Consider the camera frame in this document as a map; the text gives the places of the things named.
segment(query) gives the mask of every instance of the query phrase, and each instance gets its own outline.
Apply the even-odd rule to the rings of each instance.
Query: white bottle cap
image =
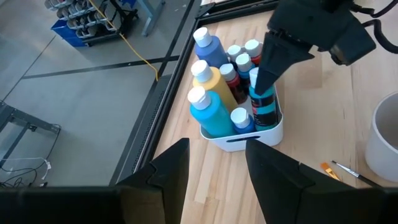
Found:
[[[254,68],[250,70],[249,76],[250,76],[250,85],[255,88],[256,87],[256,81],[257,81],[257,75],[259,73],[259,68]]]
[[[231,63],[222,65],[220,67],[220,73],[226,82],[232,81],[236,77],[236,71]]]
[[[195,62],[191,67],[191,72],[200,83],[207,82],[213,77],[213,71],[205,60]]]
[[[231,58],[231,61],[235,62],[236,57],[241,55],[243,53],[243,49],[238,46],[238,45],[232,45],[229,47],[229,49],[226,51]]]
[[[247,72],[252,66],[250,56],[247,53],[243,53],[236,58],[236,65],[241,72]]]
[[[261,44],[255,39],[249,40],[244,45],[246,48],[246,52],[250,55],[250,57],[257,57],[261,54]]]
[[[213,41],[211,35],[209,34],[209,30],[206,27],[197,29],[193,33],[193,38],[199,47],[207,47],[211,44],[211,41]]]
[[[249,113],[244,108],[236,108],[231,113],[231,120],[237,128],[243,129],[250,125]]]
[[[211,98],[203,86],[193,87],[188,93],[188,101],[197,110],[204,110],[211,104]]]

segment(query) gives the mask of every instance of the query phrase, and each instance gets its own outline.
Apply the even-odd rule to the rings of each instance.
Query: yellow paint bottle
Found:
[[[209,67],[205,60],[199,60],[192,65],[191,72],[194,76],[194,87],[202,86],[206,91],[211,90],[216,92],[229,113],[238,107],[238,103],[218,68]]]

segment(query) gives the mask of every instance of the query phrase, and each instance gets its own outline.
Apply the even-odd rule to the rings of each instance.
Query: white cable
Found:
[[[42,177],[42,180],[45,179],[45,177],[47,176],[47,173],[49,172],[49,169],[51,169],[51,163],[44,159],[43,157],[36,157],[36,158],[17,158],[17,159],[0,159],[0,161],[18,161],[18,160],[34,160],[34,159],[42,159],[45,164],[47,165],[47,170],[45,171],[44,176]]]

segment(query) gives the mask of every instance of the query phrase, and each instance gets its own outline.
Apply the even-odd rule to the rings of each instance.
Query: wooden tabletop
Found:
[[[390,0],[358,1],[378,10]],[[271,12],[208,25],[224,48],[263,40]],[[370,17],[361,16],[362,21]],[[398,7],[381,18],[384,34],[398,44]],[[315,59],[291,67],[277,81],[284,120],[284,138],[275,148],[323,172],[322,162],[335,160],[383,186],[398,183],[381,179],[366,165],[364,149],[373,109],[388,94],[398,91],[398,57],[377,49],[350,67],[337,66],[328,53],[312,51]],[[191,117],[187,93],[192,88],[191,54],[155,156],[180,138],[190,138],[190,176],[182,223],[264,223],[244,151],[228,153],[200,136]],[[367,187],[331,165],[342,181]]]

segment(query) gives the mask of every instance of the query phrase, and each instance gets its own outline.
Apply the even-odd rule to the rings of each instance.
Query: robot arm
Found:
[[[376,48],[365,30],[374,25],[377,41],[386,50],[398,54],[398,46],[381,32],[381,23],[374,19],[364,24],[351,11],[379,17],[392,9],[398,0],[377,14],[362,8],[353,0],[282,0],[268,22],[259,65],[256,93],[262,94],[293,64],[314,58],[308,51],[329,51],[338,65],[351,65]]]

